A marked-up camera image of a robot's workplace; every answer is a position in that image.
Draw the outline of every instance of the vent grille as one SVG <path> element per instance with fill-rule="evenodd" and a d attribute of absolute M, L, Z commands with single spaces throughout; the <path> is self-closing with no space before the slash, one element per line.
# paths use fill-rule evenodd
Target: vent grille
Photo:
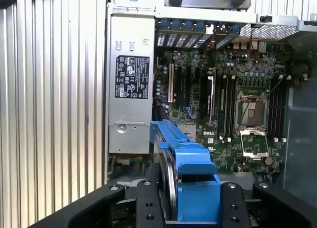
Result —
<path fill-rule="evenodd" d="M 170 34 L 166 46 L 172 47 L 174 45 L 176 37 L 177 37 L 177 34 Z"/>
<path fill-rule="evenodd" d="M 237 36 L 227 36 L 226 38 L 224 38 L 222 41 L 220 41 L 217 44 L 217 49 L 220 49 L 220 48 L 226 46 L 227 44 L 232 42 L 235 38 L 237 38 Z"/>
<path fill-rule="evenodd" d="M 184 42 L 186 41 L 186 39 L 187 39 L 187 35 L 181 35 L 179 37 L 177 44 L 176 44 L 176 47 L 182 47 Z"/>
<path fill-rule="evenodd" d="M 198 36 L 191 36 L 189 41 L 186 43 L 185 48 L 191 48 L 197 40 Z"/>
<path fill-rule="evenodd" d="M 251 24 L 232 23 L 227 32 L 217 33 L 213 26 L 197 32 L 193 29 L 173 29 L 160 26 L 157 32 L 157 46 L 195 49 L 203 45 L 213 34 L 218 49 L 225 47 L 235 38 L 251 38 L 263 41 L 280 41 L 299 32 L 296 26 L 260 25 L 251 28 Z"/>
<path fill-rule="evenodd" d="M 158 34 L 158 46 L 164 46 L 165 33 Z"/>
<path fill-rule="evenodd" d="M 282 40 L 298 32 L 296 26 L 277 26 L 264 25 L 260 28 L 251 28 L 250 24 L 242 27 L 240 31 L 240 38 L 250 38 L 252 31 L 252 38 L 259 40 Z"/>

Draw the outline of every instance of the cable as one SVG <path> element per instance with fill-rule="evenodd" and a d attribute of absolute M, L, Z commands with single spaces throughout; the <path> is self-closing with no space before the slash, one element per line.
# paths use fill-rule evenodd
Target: cable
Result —
<path fill-rule="evenodd" d="M 283 79 L 284 79 L 285 77 L 286 77 L 286 75 L 284 75 L 284 76 L 281 78 L 281 80 L 279 80 L 279 82 L 274 86 L 274 88 L 273 88 L 272 90 L 269 91 L 268 94 L 271 94 L 271 93 L 277 88 L 277 86 L 283 81 Z"/>
<path fill-rule="evenodd" d="M 253 34 L 253 30 L 254 28 L 251 28 L 251 34 L 250 34 L 250 44 L 251 44 L 251 47 L 252 47 L 252 50 L 254 50 L 254 47 L 253 47 L 253 44 L 252 44 L 252 34 Z M 248 70 L 245 70 L 245 71 L 241 71 L 239 68 L 238 68 L 238 63 L 239 61 L 238 60 L 235 60 L 235 67 L 236 67 L 236 70 L 239 71 L 240 73 L 246 73 L 246 72 L 249 72 L 251 71 L 254 66 L 256 66 L 256 63 L 254 63 Z"/>

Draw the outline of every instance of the metal screw hole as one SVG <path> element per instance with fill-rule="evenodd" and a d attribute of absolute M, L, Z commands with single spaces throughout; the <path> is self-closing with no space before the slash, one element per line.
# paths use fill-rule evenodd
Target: metal screw hole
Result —
<path fill-rule="evenodd" d="M 232 210 L 237 210 L 237 209 L 238 209 L 238 207 L 237 207 L 236 205 L 231 205 L 230 208 L 231 208 Z"/>
<path fill-rule="evenodd" d="M 116 191 L 116 190 L 118 190 L 118 189 L 119 189 L 119 187 L 116 186 L 116 185 L 114 185 L 114 186 L 112 186 L 112 187 L 110 188 L 111 191 Z"/>
<path fill-rule="evenodd" d="M 154 220 L 154 216 L 153 216 L 153 215 L 147 215 L 147 216 L 146 216 L 146 219 L 147 219 L 148 221 L 152 221 L 152 220 Z"/>
<path fill-rule="evenodd" d="M 231 221 L 235 223 L 239 223 L 240 220 L 236 217 L 231 217 Z"/>
<path fill-rule="evenodd" d="M 144 184 L 144 185 L 150 185 L 150 184 L 151 184 L 151 181 L 146 180 L 146 181 L 143 182 L 143 184 Z"/>

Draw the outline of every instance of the metal case panel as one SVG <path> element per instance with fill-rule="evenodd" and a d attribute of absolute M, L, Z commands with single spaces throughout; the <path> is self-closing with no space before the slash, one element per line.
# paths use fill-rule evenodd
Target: metal case panel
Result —
<path fill-rule="evenodd" d="M 297 16 L 302 21 L 316 20 L 316 0 L 251 0 L 248 12 Z"/>
<path fill-rule="evenodd" d="M 152 118 L 152 81 L 155 21 L 153 17 L 113 16 L 110 37 L 109 71 L 109 152 L 149 152 Z M 149 57 L 147 99 L 119 98 L 116 93 L 116 59 L 119 56 Z"/>
<path fill-rule="evenodd" d="M 317 208 L 317 50 L 310 57 L 303 53 L 298 59 L 311 60 L 312 77 L 289 91 L 286 165 L 283 188 Z"/>
<path fill-rule="evenodd" d="M 103 185 L 105 2 L 0 10 L 0 228 L 28 227 Z"/>

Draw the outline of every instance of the metal bracket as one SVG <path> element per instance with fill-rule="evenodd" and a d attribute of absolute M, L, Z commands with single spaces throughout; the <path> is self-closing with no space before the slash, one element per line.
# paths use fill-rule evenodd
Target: metal bracket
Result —
<path fill-rule="evenodd" d="M 266 145 L 266 152 L 254 154 L 252 152 L 246 152 L 245 151 L 245 146 L 244 146 L 244 143 L 243 143 L 243 136 L 244 135 L 250 135 L 250 134 L 260 135 L 260 136 L 264 137 L 265 145 Z M 241 130 L 240 131 L 240 138 L 241 138 L 243 157 L 249 157 L 249 158 L 251 158 L 253 160 L 261 160 L 262 157 L 268 157 L 269 156 L 268 143 L 267 143 L 267 138 L 266 138 L 266 134 L 265 134 L 264 131 L 259 131 L 259 130 L 256 130 L 256 128 L 250 127 L 250 128 L 247 128 L 245 130 Z"/>
<path fill-rule="evenodd" d="M 114 6 L 112 12 L 114 15 L 154 16 L 155 8 Z"/>

